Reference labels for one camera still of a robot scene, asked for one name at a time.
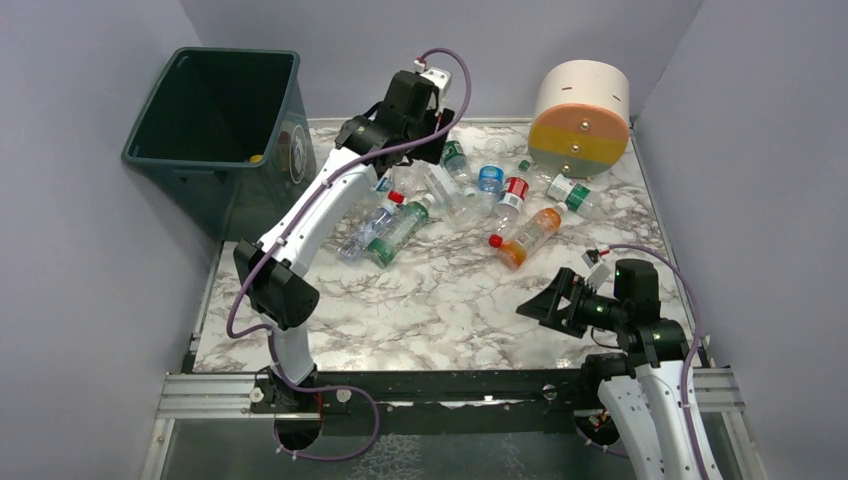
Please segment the clear bottle red blue label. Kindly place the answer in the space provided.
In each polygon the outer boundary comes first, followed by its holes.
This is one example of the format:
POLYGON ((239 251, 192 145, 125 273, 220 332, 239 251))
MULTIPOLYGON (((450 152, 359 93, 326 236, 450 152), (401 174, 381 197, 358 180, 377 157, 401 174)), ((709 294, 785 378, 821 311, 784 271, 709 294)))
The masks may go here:
POLYGON ((377 182, 374 191, 382 198, 388 198, 396 204, 408 203, 424 189, 423 181, 417 170, 411 166, 395 166, 388 170, 377 182))

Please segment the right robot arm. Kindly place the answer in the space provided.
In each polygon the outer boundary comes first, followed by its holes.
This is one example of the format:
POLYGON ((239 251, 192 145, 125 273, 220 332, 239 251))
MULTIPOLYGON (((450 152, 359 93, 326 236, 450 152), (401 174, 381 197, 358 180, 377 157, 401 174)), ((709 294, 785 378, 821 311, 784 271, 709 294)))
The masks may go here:
POLYGON ((651 262, 617 261, 610 297, 562 268, 516 312, 575 338, 591 328, 615 334, 617 351, 587 356, 580 374, 609 413, 638 478, 721 478, 694 393, 691 346, 681 325, 661 315, 651 262))

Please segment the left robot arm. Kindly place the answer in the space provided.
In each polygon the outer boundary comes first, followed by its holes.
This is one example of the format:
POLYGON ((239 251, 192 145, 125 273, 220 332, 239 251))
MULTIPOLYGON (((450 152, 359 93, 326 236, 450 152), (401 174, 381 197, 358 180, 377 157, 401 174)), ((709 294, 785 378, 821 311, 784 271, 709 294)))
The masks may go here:
POLYGON ((323 167, 286 215, 257 241, 234 250, 241 288, 269 335, 272 372, 290 385, 314 371, 306 322, 320 294, 305 276, 347 211, 404 159, 435 163, 454 111, 445 108, 449 72, 401 70, 384 99, 344 122, 323 167))

